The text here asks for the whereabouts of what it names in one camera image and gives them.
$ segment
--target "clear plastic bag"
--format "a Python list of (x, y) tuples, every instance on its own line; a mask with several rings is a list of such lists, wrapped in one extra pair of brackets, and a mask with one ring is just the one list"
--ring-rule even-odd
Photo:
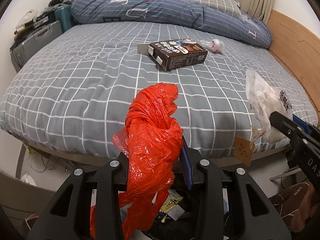
[(285, 92), (271, 87), (257, 72), (247, 68), (245, 94), (260, 121), (260, 135), (269, 143), (284, 139), (285, 135), (271, 126), (269, 118), (272, 112), (277, 111), (292, 120), (292, 105)]
[(212, 41), (201, 41), (200, 43), (213, 53), (223, 53), (226, 48), (224, 43), (218, 39), (214, 39)]

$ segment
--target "white wall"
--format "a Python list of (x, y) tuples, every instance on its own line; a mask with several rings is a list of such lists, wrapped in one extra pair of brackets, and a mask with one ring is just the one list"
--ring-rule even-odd
[[(0, 98), (16, 75), (9, 48), (13, 44), (15, 26), (30, 10), (39, 12), (48, 6), (50, 0), (12, 0), (0, 20)], [(21, 142), (0, 130), (0, 170), (15, 176)]]
[(273, 9), (304, 25), (320, 38), (320, 22), (307, 0), (275, 0)]

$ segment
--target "gray suitcase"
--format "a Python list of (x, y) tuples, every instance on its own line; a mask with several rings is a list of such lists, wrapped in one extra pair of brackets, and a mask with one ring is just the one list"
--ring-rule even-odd
[(11, 60), (17, 72), (45, 45), (62, 34), (60, 21), (50, 23), (31, 34), (11, 51)]

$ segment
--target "wooden headboard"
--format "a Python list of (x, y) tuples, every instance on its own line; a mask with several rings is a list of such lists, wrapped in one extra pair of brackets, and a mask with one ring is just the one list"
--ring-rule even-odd
[(320, 119), (320, 39), (275, 10), (268, 27), (273, 35), (270, 53), (299, 80)]

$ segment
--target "gray plaid bedsheet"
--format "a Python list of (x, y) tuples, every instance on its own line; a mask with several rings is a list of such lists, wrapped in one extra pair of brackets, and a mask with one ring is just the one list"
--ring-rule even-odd
[[(164, 72), (137, 45), (159, 40), (221, 39), (224, 54)], [(173, 115), (187, 143), (204, 157), (232, 156), (235, 135), (259, 127), (245, 96), (245, 71), (255, 69), (284, 89), (294, 114), (312, 124), (316, 112), (303, 88), (265, 49), (178, 25), (114, 22), (79, 25), (41, 49), (16, 75), (0, 103), (0, 126), (17, 138), (71, 153), (115, 158), (112, 136), (132, 99), (157, 82), (179, 88)], [(256, 142), (256, 151), (286, 145)]]

